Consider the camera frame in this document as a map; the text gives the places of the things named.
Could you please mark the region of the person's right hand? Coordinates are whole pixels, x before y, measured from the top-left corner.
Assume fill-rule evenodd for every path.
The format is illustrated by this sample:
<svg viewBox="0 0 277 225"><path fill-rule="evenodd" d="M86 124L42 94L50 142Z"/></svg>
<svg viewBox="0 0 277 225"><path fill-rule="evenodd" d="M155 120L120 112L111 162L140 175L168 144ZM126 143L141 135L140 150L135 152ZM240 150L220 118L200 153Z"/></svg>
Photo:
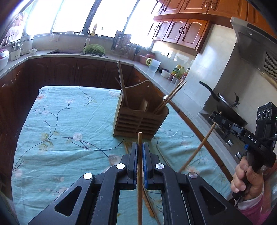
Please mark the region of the person's right hand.
<svg viewBox="0 0 277 225"><path fill-rule="evenodd" d="M249 165L246 156L242 157L240 163L235 168L233 180L231 181L232 192L238 193L239 191L246 190L247 187L243 181L245 178L251 186L243 200L252 200L259 197L263 192L263 174L261 170L257 173L253 170L252 166Z"/></svg>

